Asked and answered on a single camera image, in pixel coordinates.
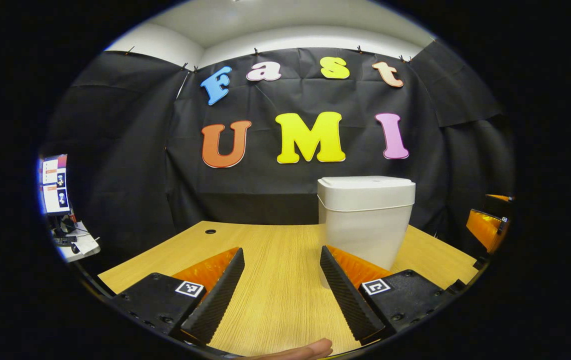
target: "white wall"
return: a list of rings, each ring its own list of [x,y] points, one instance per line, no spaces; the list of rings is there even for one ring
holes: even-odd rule
[[[288,48],[344,48],[399,57],[414,57],[423,48],[402,39],[377,32],[336,26],[298,26],[267,30],[224,41],[206,48],[199,68],[222,60],[259,52]]]
[[[105,50],[128,51],[166,60],[187,68],[205,66],[223,60],[259,52],[289,48],[343,48],[399,57],[415,57],[422,47],[377,32],[337,26],[297,26],[255,32],[202,48],[191,39],[154,23],[142,23]]]
[[[199,60],[204,53],[203,47],[191,39],[154,23],[142,23],[126,32],[105,50],[128,51],[133,46],[132,53],[149,55],[180,66],[188,63],[188,69],[199,66]]]

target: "blue letter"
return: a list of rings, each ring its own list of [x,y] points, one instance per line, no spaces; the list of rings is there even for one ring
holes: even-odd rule
[[[207,102],[208,105],[216,103],[228,94],[228,89],[223,89],[221,86],[230,85],[230,78],[224,74],[230,73],[232,70],[233,68],[230,66],[224,66],[221,70],[201,82],[201,87],[204,87],[208,96],[210,96],[210,100]]]

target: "black backdrop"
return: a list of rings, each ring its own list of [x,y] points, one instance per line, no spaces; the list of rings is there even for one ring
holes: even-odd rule
[[[350,76],[325,78],[323,57],[344,59]],[[281,64],[281,78],[247,80],[251,67],[265,61]],[[402,87],[389,86],[372,68],[381,61],[397,69]],[[208,105],[200,84],[224,66],[232,68],[229,93]],[[342,116],[345,161],[301,157],[279,164],[276,116],[299,114],[311,128],[328,111]],[[380,113],[400,116],[406,159],[383,157]],[[227,154],[230,124],[240,120],[252,123],[243,159],[230,168],[205,164],[201,129],[224,125],[219,152]],[[411,179],[410,224],[475,255],[480,245],[466,230],[469,210],[482,207],[484,194],[514,191],[512,135],[500,105],[470,66],[438,41],[409,62],[340,48],[291,48],[196,73],[146,55],[104,52],[66,92],[42,152],[68,153],[70,199],[102,239],[103,269],[202,220],[316,224],[316,180],[325,176]]]

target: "wooden table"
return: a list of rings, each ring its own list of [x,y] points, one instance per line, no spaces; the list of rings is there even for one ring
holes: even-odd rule
[[[216,230],[206,234],[206,230]],[[333,342],[333,354],[359,348],[331,290],[320,281],[319,225],[244,225],[201,221],[99,278],[119,293],[152,272],[172,276],[230,248],[243,248],[245,269],[208,346],[255,356]],[[442,289],[468,283],[475,259],[408,226],[392,272],[412,269]]]

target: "white container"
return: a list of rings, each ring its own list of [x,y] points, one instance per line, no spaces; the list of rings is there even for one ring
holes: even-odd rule
[[[320,178],[317,196],[322,245],[390,270],[404,242],[415,186],[398,177]],[[323,274],[321,282],[327,288]]]

